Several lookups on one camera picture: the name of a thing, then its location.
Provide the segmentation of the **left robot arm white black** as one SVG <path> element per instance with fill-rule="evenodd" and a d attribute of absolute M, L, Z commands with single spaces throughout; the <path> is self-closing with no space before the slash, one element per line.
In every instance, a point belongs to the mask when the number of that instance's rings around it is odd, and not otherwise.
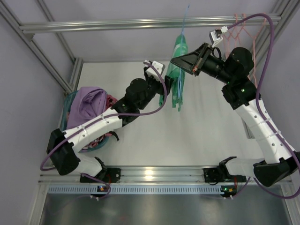
<path fill-rule="evenodd" d="M 99 116 L 74 128 L 52 131 L 47 147 L 50 159 L 59 175 L 77 172 L 86 177 L 100 178 L 106 172 L 106 166 L 98 157 L 81 154 L 82 148 L 106 133 L 119 129 L 133 122 L 139 116 L 158 112 L 143 110 L 156 94 L 167 97 L 170 79 L 163 78 L 164 64 L 157 61 L 144 61 L 145 78 L 136 78 L 126 88 L 123 98 L 117 101 Z"/>

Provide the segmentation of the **blue wire hanger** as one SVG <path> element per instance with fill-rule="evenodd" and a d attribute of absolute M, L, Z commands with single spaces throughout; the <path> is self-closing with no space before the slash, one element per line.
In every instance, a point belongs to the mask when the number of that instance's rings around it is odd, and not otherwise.
<path fill-rule="evenodd" d="M 181 37 L 181 39 L 180 39 L 180 55 L 181 56 L 183 55 L 182 49 L 183 49 L 184 28 L 185 28 L 186 17 L 188 15 L 189 8 L 190 8 L 190 4 L 188 4 L 188 6 L 185 10 L 183 21 L 182 21 L 181 34 L 180 34 L 180 37 Z M 178 100 L 181 99 L 182 93 L 183 93 L 183 90 L 182 90 L 182 87 L 183 87 L 183 81 L 182 81 L 183 73 L 184 73 L 183 70 L 180 68 L 180 73 L 179 73 L 179 77 L 178 77 Z"/>

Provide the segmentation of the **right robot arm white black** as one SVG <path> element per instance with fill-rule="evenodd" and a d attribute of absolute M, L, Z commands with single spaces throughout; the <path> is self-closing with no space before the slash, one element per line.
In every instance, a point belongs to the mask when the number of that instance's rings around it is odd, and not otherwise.
<path fill-rule="evenodd" d="M 254 67 L 251 52 L 234 48 L 226 60 L 214 55 L 214 48 L 203 43 L 188 54 L 171 59 L 184 72 L 198 76 L 201 72 L 223 82 L 222 93 L 231 108 L 246 123 L 260 147 L 263 158 L 242 159 L 229 157 L 218 165 L 222 178 L 248 176 L 270 187 L 294 173 L 298 166 L 292 157 L 294 148 L 282 143 L 282 135 L 266 112 L 257 88 L 248 74 Z"/>

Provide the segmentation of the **green white patterned trousers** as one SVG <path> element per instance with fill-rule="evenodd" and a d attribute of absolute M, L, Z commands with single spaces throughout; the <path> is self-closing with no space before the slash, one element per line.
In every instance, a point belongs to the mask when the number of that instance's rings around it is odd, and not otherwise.
<path fill-rule="evenodd" d="M 179 57 L 180 55 L 180 35 L 177 36 L 175 44 L 174 44 L 174 49 L 172 53 L 172 58 Z M 186 43 L 185 36 L 183 37 L 183 55 L 187 54 L 188 52 L 188 45 Z M 169 63 L 166 75 L 171 77 L 171 94 L 169 95 L 169 98 L 172 100 L 172 107 L 177 108 L 178 112 L 181 110 L 181 106 L 183 105 L 183 96 L 181 97 L 180 100 L 178 100 L 178 77 L 180 73 L 180 68 L 173 65 L 172 63 Z M 185 82 L 185 72 L 183 73 L 183 87 L 184 88 L 184 82 Z"/>

